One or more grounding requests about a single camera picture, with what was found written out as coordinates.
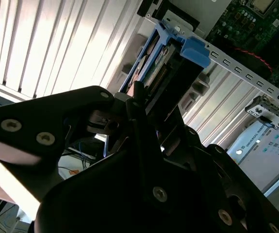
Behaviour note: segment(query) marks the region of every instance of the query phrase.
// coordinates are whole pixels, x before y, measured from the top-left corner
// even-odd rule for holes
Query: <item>red wire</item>
[[[260,56],[257,56],[256,54],[254,54],[253,52],[249,52],[247,50],[243,50],[243,49],[240,49],[240,48],[234,48],[235,50],[238,50],[238,51],[241,51],[241,52],[244,52],[244,53],[247,53],[249,55],[252,55],[254,56],[255,58],[258,58],[260,61],[262,61],[267,67],[268,69],[270,70],[271,73],[273,73],[273,70],[272,70],[272,67],[270,66],[270,64],[268,64],[262,57]]]

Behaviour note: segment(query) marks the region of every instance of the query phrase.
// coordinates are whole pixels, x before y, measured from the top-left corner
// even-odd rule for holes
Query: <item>motherboard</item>
[[[232,0],[206,40],[279,83],[279,0]]]

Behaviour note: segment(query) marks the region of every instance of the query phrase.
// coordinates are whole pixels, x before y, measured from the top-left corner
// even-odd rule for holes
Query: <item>circuit board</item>
[[[255,57],[263,55],[261,61],[271,72],[267,79],[276,84],[279,80],[279,60],[277,61],[274,56],[278,55],[279,44],[271,55],[264,50],[269,49],[267,45],[270,45],[272,39],[278,34],[279,0],[232,0],[206,40],[219,48],[223,44],[230,44],[228,47],[248,51],[248,54]],[[274,61],[272,62],[274,64],[270,66],[265,60]]]

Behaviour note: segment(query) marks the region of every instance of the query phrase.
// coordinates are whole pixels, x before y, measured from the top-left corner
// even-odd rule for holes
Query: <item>ribbed metal panel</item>
[[[184,121],[198,132],[204,145],[226,148],[253,119],[245,107],[263,93],[217,63],[212,62],[203,73],[209,77],[210,89],[184,115]]]
[[[107,87],[141,26],[140,3],[0,0],[0,95],[20,101]]]

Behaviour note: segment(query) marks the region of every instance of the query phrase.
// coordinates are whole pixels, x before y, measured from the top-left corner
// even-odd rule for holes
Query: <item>blue plastic latch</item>
[[[205,43],[192,36],[185,41],[180,55],[203,68],[211,63],[209,50],[205,48]]]

